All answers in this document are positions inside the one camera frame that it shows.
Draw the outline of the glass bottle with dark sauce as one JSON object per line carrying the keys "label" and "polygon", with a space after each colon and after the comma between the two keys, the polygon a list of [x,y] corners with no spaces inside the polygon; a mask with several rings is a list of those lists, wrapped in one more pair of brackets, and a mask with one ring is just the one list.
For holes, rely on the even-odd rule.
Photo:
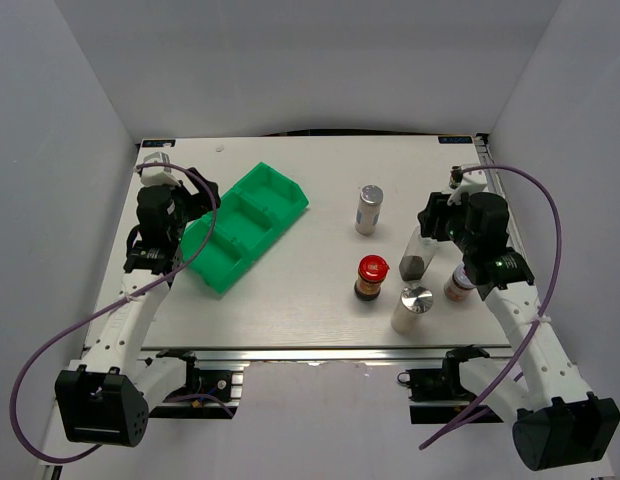
{"label": "glass bottle with dark sauce", "polygon": [[399,274],[404,282],[421,280],[438,251],[438,242],[421,234],[419,225],[414,229],[399,263]]}

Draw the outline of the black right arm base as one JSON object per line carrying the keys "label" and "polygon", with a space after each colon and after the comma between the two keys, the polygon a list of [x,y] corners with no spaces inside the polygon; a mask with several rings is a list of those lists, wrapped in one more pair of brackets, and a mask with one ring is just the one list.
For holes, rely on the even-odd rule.
{"label": "black right arm base", "polygon": [[404,370],[397,382],[409,390],[412,425],[445,425],[461,413],[476,395],[461,386],[459,365],[476,358],[489,358],[481,347],[465,346],[448,351],[439,367]]}

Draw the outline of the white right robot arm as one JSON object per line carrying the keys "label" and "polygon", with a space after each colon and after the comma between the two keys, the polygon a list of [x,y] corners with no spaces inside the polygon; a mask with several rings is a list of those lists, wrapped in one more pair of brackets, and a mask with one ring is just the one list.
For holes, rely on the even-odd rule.
{"label": "white right robot arm", "polygon": [[417,219],[423,236],[451,241],[461,251],[466,274],[525,380],[516,383],[479,355],[445,369],[443,390],[456,399],[471,392],[486,404],[510,427],[514,447],[532,471],[601,460],[620,411],[613,399],[594,394],[542,315],[534,276],[508,244],[506,200],[488,192],[464,193],[459,200],[433,192]]}

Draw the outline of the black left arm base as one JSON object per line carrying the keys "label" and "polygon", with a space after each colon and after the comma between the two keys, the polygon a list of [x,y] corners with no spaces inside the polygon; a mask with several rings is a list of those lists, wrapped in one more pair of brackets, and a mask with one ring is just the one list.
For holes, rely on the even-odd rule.
{"label": "black left arm base", "polygon": [[236,414],[241,395],[238,371],[205,366],[193,351],[184,349],[160,350],[155,359],[176,360],[185,383],[150,411],[151,418],[230,420]]}

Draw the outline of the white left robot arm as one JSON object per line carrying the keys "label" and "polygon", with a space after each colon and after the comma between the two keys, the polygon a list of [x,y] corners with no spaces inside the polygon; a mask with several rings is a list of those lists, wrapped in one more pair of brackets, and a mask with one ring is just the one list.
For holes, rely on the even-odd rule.
{"label": "white left robot arm", "polygon": [[94,345],[75,367],[59,373],[55,395],[66,437],[75,443],[134,447],[142,440],[150,412],[171,392],[189,399],[201,374],[176,358],[138,363],[155,314],[186,266],[181,241],[186,226],[221,205],[216,183],[195,168],[185,170],[196,192],[157,164],[140,170],[137,223],[126,240],[118,306]]}

